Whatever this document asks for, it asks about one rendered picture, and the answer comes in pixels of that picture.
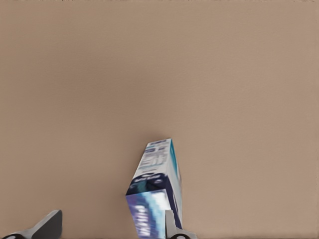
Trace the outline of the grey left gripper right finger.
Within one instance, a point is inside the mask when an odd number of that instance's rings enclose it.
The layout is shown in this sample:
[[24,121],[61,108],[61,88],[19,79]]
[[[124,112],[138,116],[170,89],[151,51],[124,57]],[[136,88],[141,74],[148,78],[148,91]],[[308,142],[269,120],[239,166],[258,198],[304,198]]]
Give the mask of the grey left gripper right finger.
[[165,239],[197,239],[197,235],[177,228],[173,211],[165,210]]

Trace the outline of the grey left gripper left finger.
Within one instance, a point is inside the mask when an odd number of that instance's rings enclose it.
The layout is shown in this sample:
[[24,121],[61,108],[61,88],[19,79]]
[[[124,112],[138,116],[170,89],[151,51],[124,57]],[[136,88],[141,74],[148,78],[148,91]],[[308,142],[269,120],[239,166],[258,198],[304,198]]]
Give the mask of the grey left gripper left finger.
[[62,211],[53,210],[35,226],[11,233],[1,239],[60,239],[62,235]]

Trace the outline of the blue and white printed box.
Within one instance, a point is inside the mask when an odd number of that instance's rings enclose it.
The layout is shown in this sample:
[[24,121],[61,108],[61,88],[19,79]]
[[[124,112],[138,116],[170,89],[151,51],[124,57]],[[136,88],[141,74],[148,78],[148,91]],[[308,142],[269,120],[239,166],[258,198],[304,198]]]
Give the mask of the blue and white printed box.
[[166,210],[182,229],[181,174],[171,138],[147,144],[126,200],[139,238],[165,238]]

